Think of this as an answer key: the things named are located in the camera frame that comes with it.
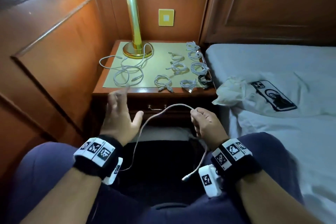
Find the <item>right hand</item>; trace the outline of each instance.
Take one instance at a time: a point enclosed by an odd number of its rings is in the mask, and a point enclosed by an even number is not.
[[[221,122],[213,112],[197,107],[191,110],[190,114],[197,136],[202,138],[211,150],[215,150],[229,139]]]

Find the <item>forearm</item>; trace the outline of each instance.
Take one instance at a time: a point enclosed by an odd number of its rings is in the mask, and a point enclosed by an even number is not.
[[[244,177],[236,188],[254,224],[321,223],[265,171]]]
[[[21,224],[85,224],[101,183],[71,168]]]

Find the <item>phone case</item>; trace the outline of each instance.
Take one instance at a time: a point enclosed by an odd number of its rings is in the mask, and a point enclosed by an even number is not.
[[[269,81],[251,82],[251,85],[272,105],[275,111],[282,112],[297,109],[297,106]]]

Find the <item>left hand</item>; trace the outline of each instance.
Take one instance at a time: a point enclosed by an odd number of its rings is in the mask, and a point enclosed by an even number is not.
[[[127,107],[128,88],[111,92],[108,95],[107,110],[103,125],[100,130],[101,135],[108,135],[115,138],[125,146],[138,133],[143,111],[138,111],[131,121]]]

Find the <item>light switch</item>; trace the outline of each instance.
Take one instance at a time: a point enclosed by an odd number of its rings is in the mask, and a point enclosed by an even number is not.
[[[174,26],[174,9],[159,9],[159,26]]]

